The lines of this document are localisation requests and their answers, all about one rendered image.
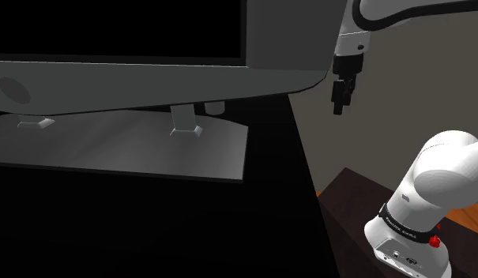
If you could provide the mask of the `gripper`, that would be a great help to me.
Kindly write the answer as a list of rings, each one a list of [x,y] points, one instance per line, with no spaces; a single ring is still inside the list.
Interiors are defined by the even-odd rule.
[[[331,96],[335,115],[342,115],[343,106],[351,104],[352,93],[356,87],[356,75],[362,72],[363,60],[364,54],[335,55],[333,57],[333,74],[340,78],[333,82]]]

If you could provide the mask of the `black desk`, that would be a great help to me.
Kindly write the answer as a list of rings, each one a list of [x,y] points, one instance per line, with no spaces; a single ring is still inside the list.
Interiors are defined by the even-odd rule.
[[[287,96],[0,115],[0,278],[339,278]]]

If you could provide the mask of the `grey computer monitor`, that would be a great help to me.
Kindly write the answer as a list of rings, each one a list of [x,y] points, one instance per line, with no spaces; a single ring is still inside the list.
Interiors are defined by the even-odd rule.
[[[205,103],[329,71],[346,0],[0,0],[0,165],[241,181]]]

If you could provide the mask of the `small grey cylinder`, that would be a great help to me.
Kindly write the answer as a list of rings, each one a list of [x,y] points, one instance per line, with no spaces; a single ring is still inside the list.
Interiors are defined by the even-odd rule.
[[[205,103],[205,113],[208,115],[222,115],[225,112],[225,102],[208,102]]]

